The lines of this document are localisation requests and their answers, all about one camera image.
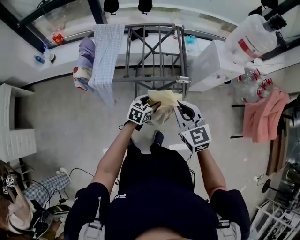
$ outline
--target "dark blue shirt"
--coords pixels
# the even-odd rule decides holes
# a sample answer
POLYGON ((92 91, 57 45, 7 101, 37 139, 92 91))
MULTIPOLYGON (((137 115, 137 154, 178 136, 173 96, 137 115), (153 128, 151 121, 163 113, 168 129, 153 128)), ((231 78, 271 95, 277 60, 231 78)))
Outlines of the dark blue shirt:
POLYGON ((171 229, 188 239, 217 240, 217 213, 240 226, 242 239, 249 236, 249 213, 238 190, 217 190, 209 204, 173 181, 150 178, 128 187, 112 202, 100 183, 89 184, 75 198, 65 223, 66 240, 77 240, 82 226, 93 222, 99 207, 105 240, 133 240, 156 227, 171 229))

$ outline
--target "floor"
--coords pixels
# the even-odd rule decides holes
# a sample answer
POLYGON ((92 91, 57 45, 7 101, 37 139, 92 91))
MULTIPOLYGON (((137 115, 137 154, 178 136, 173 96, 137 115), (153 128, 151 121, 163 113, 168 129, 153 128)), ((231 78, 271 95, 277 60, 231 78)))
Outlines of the floor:
MULTIPOLYGON (((69 172, 73 168, 82 168, 94 174, 99 160, 119 133, 118 126, 126 121, 134 98, 133 83, 113 83, 114 108, 106 107, 97 95, 76 89, 71 76, 36 84, 31 90, 35 94, 21 100, 19 117, 21 127, 35 129, 37 153, 24 158, 35 169, 31 177, 41 180, 55 174, 60 167, 69 172)), ((270 143, 252 143, 246 138, 230 139, 242 127, 241 110, 231 108, 231 86, 216 87, 204 93, 190 92, 187 101, 199 107, 210 126, 210 151, 226 179, 227 188, 241 191, 250 216, 253 216, 255 207, 265 198, 255 177, 266 171, 270 143)), ((149 151, 155 129, 155 126, 144 124, 140 132, 133 134, 145 153, 149 151)), ((190 153, 178 136, 175 116, 158 129, 165 136, 163 146, 178 150, 188 159, 190 153)), ((195 192, 204 199, 208 198, 196 156, 191 157, 189 165, 196 173, 195 192)), ((74 170, 71 177, 72 183, 66 192, 73 199, 77 190, 90 183, 91 176, 74 170)), ((277 187, 280 173, 272 177, 275 179, 272 186, 277 187)))

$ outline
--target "checkered towel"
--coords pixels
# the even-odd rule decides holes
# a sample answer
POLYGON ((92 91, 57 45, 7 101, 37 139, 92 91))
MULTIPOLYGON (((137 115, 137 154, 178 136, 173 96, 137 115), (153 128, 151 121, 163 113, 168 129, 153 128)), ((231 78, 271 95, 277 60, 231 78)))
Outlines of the checkered towel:
POLYGON ((70 182, 71 178, 62 172, 59 175, 51 176, 42 180, 40 184, 35 182, 34 184, 30 185, 29 188, 25 189, 23 193, 28 200, 36 200, 41 206, 43 206, 44 203, 49 199, 48 192, 50 196, 52 196, 56 189, 62 190, 69 185, 70 182))
POLYGON ((89 86, 98 92, 108 106, 114 106, 112 82, 125 25, 94 26, 95 60, 89 86))

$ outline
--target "blue bottle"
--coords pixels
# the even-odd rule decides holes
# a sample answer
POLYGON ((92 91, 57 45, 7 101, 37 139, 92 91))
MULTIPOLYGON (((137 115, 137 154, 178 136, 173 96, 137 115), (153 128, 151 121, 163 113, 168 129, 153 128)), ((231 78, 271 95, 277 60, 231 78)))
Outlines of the blue bottle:
POLYGON ((36 59, 36 61, 38 61, 38 62, 40 62, 40 63, 42 63, 42 64, 44 64, 44 63, 45 63, 45 60, 44 60, 44 59, 42 59, 40 56, 36 56, 36 55, 34 55, 34 58, 36 59))

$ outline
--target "pink towel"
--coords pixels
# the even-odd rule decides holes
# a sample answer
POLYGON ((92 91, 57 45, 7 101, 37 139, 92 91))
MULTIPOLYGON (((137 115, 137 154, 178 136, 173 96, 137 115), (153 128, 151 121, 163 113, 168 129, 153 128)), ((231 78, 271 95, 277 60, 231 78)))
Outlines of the pink towel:
POLYGON ((256 143, 276 139, 278 122, 288 99, 288 94, 274 88, 267 98, 257 103, 246 103, 244 137, 250 137, 256 143))

